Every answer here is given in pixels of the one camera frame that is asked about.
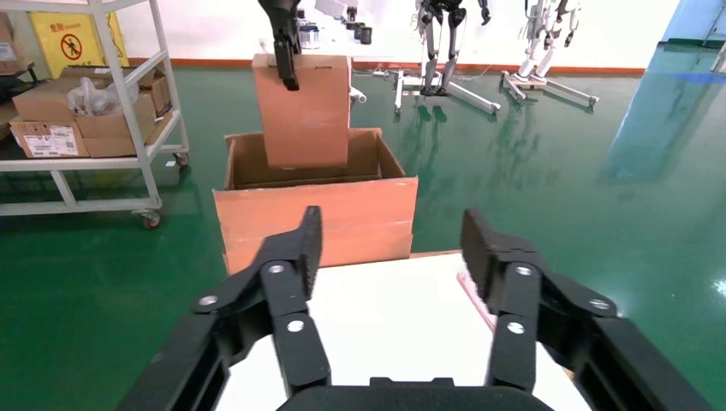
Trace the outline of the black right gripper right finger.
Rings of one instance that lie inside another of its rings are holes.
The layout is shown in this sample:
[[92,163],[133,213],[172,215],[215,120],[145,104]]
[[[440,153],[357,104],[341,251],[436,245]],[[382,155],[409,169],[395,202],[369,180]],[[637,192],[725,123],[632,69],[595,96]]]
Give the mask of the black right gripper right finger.
[[593,410],[711,408],[613,300],[552,271],[527,240],[469,208],[460,244],[477,295],[497,319],[487,384],[532,393],[543,346]]

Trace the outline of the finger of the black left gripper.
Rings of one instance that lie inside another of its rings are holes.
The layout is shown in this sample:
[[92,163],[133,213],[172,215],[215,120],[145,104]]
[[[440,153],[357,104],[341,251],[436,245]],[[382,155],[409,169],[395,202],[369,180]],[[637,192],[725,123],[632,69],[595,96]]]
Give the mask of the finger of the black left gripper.
[[298,91],[300,88],[294,65],[294,56],[301,53],[297,25],[300,2],[300,0],[258,0],[271,22],[279,77],[290,91]]

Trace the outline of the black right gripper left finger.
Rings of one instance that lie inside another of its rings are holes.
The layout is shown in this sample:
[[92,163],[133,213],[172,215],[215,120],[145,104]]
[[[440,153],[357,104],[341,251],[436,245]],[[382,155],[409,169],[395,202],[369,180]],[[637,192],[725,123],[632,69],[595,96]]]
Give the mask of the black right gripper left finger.
[[213,410],[229,369],[272,338],[284,410],[323,410],[331,369],[309,313],[322,250],[321,210],[264,239],[253,262],[206,291],[118,404],[120,410]]

